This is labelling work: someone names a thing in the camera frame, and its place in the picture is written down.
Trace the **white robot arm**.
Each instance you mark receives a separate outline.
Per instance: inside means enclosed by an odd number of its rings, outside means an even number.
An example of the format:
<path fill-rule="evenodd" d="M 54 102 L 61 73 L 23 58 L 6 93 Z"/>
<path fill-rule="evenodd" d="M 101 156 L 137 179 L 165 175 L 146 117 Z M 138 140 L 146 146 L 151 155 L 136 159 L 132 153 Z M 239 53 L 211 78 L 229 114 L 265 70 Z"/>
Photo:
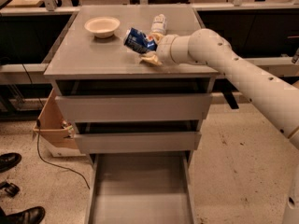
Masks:
<path fill-rule="evenodd" d="M 161 64 L 205 65 L 248 100 L 214 114 L 192 168 L 201 224 L 298 224 L 299 89 L 236 55 L 209 29 L 167 35 Z"/>

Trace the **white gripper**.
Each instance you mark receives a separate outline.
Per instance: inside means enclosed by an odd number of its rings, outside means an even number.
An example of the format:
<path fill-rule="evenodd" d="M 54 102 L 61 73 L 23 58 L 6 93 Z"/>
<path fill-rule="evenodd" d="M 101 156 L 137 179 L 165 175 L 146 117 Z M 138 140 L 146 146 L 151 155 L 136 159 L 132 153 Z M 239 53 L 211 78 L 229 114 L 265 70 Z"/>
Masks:
<path fill-rule="evenodd" d="M 189 39 L 188 35 L 162 35 L 160 33 L 150 33 L 156 44 L 159 44 L 156 53 L 148 52 L 140 55 L 143 62 L 153 65 L 175 65 L 181 63 L 189 63 L 191 57 L 189 55 Z"/>

